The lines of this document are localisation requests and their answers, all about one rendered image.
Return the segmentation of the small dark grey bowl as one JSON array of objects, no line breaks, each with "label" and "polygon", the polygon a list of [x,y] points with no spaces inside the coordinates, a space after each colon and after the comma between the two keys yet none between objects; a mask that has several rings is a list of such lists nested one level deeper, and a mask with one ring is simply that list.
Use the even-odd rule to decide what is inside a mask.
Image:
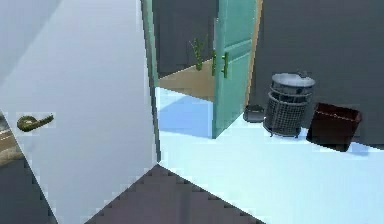
[{"label": "small dark grey bowl", "polygon": [[265,119],[265,109],[260,105],[247,105],[243,119],[249,123],[262,123]]}]

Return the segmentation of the dark brown square box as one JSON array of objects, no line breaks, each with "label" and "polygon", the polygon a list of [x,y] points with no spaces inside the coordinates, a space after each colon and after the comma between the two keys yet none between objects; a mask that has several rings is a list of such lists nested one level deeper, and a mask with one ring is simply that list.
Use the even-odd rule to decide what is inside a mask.
[{"label": "dark brown square box", "polygon": [[314,144],[346,152],[362,121],[360,111],[317,103],[306,139]]}]

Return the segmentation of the pale white room door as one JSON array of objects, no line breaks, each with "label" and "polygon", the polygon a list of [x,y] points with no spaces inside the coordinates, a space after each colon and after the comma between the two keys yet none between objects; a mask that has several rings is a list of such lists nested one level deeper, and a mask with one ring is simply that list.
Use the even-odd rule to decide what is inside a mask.
[{"label": "pale white room door", "polygon": [[58,224],[85,224],[157,162],[141,1],[0,0],[0,110]]}]

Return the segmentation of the teal room door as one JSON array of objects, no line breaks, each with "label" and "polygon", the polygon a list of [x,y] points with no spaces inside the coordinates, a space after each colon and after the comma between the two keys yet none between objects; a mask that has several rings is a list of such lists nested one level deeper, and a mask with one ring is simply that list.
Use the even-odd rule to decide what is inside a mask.
[{"label": "teal room door", "polygon": [[[256,0],[218,0],[214,31],[217,57],[213,139],[227,129],[244,110],[256,14]],[[227,78],[221,72],[224,64],[221,57],[225,52],[229,52]]]}]

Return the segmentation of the grey mesh waste bin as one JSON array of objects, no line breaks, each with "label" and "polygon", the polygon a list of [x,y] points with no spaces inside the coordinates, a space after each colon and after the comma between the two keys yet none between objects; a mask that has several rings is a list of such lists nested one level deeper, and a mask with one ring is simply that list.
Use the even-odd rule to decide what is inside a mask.
[{"label": "grey mesh waste bin", "polygon": [[294,73],[272,76],[263,127],[270,136],[297,138],[301,132],[315,80]]}]

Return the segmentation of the green house plant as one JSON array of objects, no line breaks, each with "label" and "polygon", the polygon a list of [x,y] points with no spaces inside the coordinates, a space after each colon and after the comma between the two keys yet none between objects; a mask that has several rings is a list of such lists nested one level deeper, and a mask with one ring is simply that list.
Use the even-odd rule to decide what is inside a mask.
[{"label": "green house plant", "polygon": [[203,60],[202,60],[203,43],[198,38],[194,38],[193,41],[191,42],[191,47],[194,52],[194,56],[196,58],[195,67],[198,71],[200,71],[203,66]]}]

